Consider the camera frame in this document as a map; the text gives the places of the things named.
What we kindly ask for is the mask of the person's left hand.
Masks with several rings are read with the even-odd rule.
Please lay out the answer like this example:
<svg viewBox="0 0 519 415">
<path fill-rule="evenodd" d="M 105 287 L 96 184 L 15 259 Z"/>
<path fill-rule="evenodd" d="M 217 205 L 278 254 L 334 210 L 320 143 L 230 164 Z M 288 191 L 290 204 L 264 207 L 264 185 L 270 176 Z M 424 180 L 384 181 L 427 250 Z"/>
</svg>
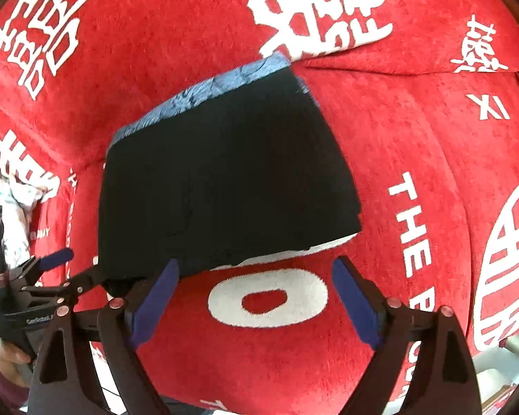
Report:
<svg viewBox="0 0 519 415">
<path fill-rule="evenodd" d="M 0 340 L 0 372 L 9 382 L 22 387 L 30 387 L 30 378 L 25 378 L 21 369 L 31 365 L 30 356 L 17 346 Z"/>
</svg>

